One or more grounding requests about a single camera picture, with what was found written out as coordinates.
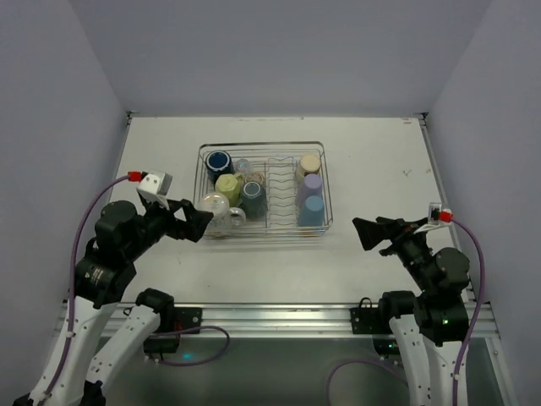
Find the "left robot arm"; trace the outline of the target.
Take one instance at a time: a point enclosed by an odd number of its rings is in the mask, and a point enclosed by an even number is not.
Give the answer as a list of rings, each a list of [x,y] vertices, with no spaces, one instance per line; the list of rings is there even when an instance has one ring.
[[[104,347],[98,345],[136,275],[135,261],[163,237],[198,242],[213,217],[188,200],[172,200],[168,207],[148,203],[145,209],[140,215],[126,200],[102,209],[96,236],[74,268],[68,314],[46,368],[35,388],[14,404],[103,405],[128,358],[152,333],[172,326],[173,297],[147,288],[132,315]]]

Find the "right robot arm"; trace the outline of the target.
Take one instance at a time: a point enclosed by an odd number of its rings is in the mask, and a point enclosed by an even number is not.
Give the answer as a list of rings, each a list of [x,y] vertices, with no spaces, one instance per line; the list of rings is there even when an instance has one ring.
[[[451,223],[449,211],[434,210],[414,222],[378,217],[354,218],[364,250],[388,240],[383,256],[395,255],[421,293],[383,293],[382,321],[395,334],[406,371],[412,405],[466,405],[469,319],[462,291],[469,284],[469,259],[458,249],[434,252],[426,235]]]

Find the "clear glass mug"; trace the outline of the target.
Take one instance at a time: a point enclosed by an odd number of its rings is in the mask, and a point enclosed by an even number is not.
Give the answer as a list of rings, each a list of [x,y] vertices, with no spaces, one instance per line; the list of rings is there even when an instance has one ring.
[[[244,210],[230,206],[229,199],[218,192],[208,193],[202,197],[197,204],[197,209],[213,214],[205,231],[207,234],[229,233],[247,222]]]

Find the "light blue plastic tumbler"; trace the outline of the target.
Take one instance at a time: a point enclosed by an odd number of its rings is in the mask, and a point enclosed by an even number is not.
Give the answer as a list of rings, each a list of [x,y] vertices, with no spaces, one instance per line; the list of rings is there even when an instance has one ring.
[[[298,213],[299,227],[319,227],[325,219],[325,202],[318,195],[311,195],[301,205]]]

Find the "yellow-green ceramic mug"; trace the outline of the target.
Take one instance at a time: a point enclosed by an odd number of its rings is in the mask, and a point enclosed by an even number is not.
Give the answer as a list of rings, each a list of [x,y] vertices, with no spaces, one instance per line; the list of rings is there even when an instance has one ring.
[[[238,203],[242,187],[243,175],[241,173],[222,174],[215,182],[215,191],[228,199],[230,207]]]

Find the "speckled beige small cup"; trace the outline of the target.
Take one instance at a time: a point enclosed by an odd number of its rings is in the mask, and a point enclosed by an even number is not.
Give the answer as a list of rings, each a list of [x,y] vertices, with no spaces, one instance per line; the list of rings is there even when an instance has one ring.
[[[262,172],[256,171],[252,172],[247,176],[248,182],[256,182],[258,184],[265,184],[265,175]]]

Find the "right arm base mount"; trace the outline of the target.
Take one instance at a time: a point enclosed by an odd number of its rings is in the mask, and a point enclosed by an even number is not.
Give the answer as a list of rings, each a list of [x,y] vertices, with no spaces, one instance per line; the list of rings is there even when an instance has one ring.
[[[370,335],[374,351],[379,356],[389,358],[399,355],[398,343],[390,337],[391,329],[384,324],[378,306],[369,297],[361,298],[358,305],[349,311],[353,334]]]

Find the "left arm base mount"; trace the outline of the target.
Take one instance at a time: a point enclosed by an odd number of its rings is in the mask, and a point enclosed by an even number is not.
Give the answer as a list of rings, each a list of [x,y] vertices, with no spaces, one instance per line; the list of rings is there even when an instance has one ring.
[[[203,310],[200,307],[173,307],[165,310],[166,319],[161,322],[155,334],[143,343],[144,353],[152,358],[165,359],[166,354],[175,354],[180,346],[182,334],[178,332],[199,327]]]

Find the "small clear glass cup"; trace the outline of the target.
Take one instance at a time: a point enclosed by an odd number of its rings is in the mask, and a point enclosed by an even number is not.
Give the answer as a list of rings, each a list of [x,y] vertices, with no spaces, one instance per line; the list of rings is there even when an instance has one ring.
[[[246,158],[240,158],[234,163],[235,173],[241,173],[242,175],[248,175],[254,171],[252,162]]]

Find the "dark blue glossy mug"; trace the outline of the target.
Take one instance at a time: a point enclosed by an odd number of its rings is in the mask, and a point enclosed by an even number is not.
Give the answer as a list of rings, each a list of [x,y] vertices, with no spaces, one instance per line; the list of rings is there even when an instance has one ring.
[[[205,159],[205,166],[208,177],[213,184],[221,175],[234,174],[232,158],[226,151],[212,151]]]

